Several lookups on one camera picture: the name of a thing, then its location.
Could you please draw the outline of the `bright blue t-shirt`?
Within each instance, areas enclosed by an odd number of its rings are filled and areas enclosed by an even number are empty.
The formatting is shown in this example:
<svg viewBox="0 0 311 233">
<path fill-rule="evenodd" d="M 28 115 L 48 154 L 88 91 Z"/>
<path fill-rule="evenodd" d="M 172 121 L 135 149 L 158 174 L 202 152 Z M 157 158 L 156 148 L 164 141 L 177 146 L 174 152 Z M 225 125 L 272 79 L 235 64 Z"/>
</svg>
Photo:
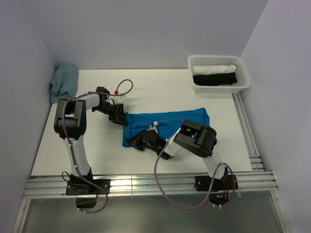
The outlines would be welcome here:
<svg viewBox="0 0 311 233">
<path fill-rule="evenodd" d="M 210 125 L 209 116 L 205 108 L 188 111 L 166 112 L 166 113 L 144 113 L 144 114 L 125 114 L 128 121 L 127 126 L 123 126 L 122 146 L 130 148 L 126 142 L 142 130 L 148 130 L 155 121 L 158 122 L 157 130 L 162 139 L 166 139 L 174 134 L 181 126 L 183 120 L 194 121 L 206 126 Z"/>
</svg>

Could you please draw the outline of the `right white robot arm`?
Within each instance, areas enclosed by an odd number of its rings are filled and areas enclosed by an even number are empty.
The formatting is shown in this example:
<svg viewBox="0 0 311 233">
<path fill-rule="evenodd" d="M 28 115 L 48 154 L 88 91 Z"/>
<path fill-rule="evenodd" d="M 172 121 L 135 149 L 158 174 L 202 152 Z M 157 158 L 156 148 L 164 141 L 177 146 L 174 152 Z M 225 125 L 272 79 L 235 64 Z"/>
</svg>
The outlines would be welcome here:
<svg viewBox="0 0 311 233">
<path fill-rule="evenodd" d="M 227 183 L 228 168 L 222 163 L 219 155 L 213 152 L 217 145 L 216 131 L 206 125 L 190 120 L 183 120 L 178 130 L 169 138 L 162 139 L 157 126 L 169 122 L 155 121 L 149 129 L 141 130 L 138 134 L 125 139 L 125 142 L 139 151 L 151 150 L 164 160 L 170 160 L 181 150 L 205 160 L 209 177 L 196 181 L 196 189 L 205 191 L 212 186 L 212 191 L 224 190 Z"/>
</svg>

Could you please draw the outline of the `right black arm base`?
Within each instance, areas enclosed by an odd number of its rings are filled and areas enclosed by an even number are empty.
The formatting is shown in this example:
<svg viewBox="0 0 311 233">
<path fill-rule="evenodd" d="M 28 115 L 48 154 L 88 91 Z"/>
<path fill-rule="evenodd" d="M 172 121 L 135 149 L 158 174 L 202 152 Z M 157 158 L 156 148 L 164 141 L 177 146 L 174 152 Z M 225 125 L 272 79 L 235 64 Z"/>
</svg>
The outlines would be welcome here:
<svg viewBox="0 0 311 233">
<path fill-rule="evenodd" d="M 195 176 L 194 188 L 198 192 L 207 192 L 209 190 L 212 178 L 208 175 Z M 215 206 L 223 206 L 230 200 L 230 191 L 238 190 L 238 182 L 235 175 L 225 175 L 221 180 L 214 179 L 211 188 L 211 194 L 208 200 Z"/>
</svg>

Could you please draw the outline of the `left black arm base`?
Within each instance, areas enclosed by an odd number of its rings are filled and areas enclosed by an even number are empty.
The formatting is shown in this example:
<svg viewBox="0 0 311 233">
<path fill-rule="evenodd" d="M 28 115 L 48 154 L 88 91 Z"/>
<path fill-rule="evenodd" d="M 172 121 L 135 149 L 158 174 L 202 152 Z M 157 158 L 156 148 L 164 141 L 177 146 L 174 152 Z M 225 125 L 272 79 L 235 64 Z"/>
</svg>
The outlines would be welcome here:
<svg viewBox="0 0 311 233">
<path fill-rule="evenodd" d="M 110 190 L 110 179 L 94 179 L 92 171 L 81 179 L 80 176 L 69 175 L 63 171 L 62 179 L 67 183 L 66 196 L 76 196 L 76 207 L 82 209 L 94 208 L 99 195 L 107 196 Z"/>
</svg>

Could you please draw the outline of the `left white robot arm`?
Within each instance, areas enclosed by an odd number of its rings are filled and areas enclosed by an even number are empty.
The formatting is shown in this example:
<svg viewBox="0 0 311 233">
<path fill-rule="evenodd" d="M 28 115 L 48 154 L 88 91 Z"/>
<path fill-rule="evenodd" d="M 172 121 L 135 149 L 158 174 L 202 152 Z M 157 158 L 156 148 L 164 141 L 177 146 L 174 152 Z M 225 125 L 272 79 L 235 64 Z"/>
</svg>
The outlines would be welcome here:
<svg viewBox="0 0 311 233">
<path fill-rule="evenodd" d="M 91 166 L 86 157 L 84 134 L 86 132 L 86 112 L 106 114 L 110 122 L 127 126 L 122 103 L 109 103 L 110 92 L 98 86 L 94 93 L 83 94 L 71 99 L 60 99 L 57 103 L 54 131 L 64 141 L 69 154 L 71 172 L 68 188 L 84 194 L 91 193 L 98 186 L 93 180 Z"/>
</svg>

